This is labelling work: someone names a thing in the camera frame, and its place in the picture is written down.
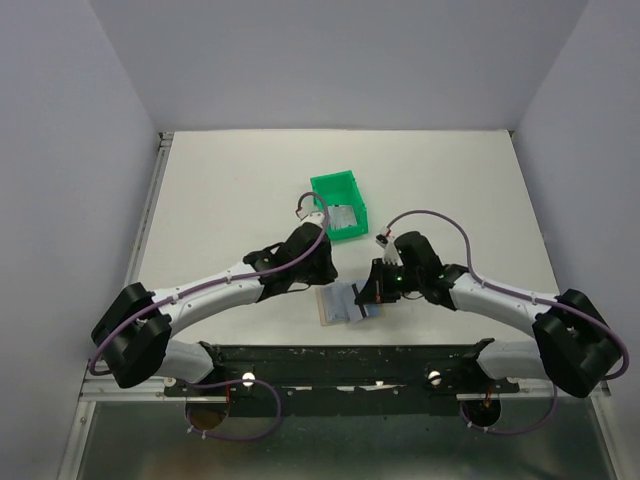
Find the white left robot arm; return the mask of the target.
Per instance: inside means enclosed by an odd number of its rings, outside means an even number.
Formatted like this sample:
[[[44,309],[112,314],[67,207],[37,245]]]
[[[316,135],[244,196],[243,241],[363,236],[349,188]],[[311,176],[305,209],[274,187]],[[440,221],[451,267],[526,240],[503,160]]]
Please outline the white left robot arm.
[[[176,334],[226,310],[286,294],[296,283],[322,286],[336,277],[326,230],[303,222],[285,241],[253,251],[206,279],[155,291],[130,284],[91,332],[96,352],[89,371],[113,375],[121,388],[156,374],[176,376],[197,393],[212,394],[222,372],[207,346],[177,342]]]

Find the green plastic bin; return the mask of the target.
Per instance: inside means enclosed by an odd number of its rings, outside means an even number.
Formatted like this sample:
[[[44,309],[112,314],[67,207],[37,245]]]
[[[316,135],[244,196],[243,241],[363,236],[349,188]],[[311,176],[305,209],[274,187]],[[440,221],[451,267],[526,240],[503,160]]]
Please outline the green plastic bin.
[[[351,170],[310,179],[312,190],[327,204],[329,238],[350,240],[368,233],[368,212]]]

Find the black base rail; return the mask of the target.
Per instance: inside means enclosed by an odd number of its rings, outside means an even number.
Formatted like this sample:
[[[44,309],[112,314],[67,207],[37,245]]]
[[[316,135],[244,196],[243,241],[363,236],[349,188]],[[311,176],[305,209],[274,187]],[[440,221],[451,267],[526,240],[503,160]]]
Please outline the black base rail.
[[[179,380],[167,397],[232,416],[429,414],[454,416],[458,396],[516,393],[478,366],[474,345],[214,346],[214,371],[202,388]]]

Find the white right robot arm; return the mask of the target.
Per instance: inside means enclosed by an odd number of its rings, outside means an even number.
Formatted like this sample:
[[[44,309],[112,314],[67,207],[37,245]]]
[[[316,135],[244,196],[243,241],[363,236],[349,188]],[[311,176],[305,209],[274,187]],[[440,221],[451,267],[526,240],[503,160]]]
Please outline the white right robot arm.
[[[460,367],[460,379],[480,392],[505,378],[551,381],[562,391],[587,397],[622,360],[623,350],[586,295],[527,292],[476,279],[469,267],[444,264],[422,234],[411,231],[383,241],[387,255],[376,258],[358,305],[389,304],[409,293],[451,311],[478,314],[525,335],[523,342],[489,339]]]

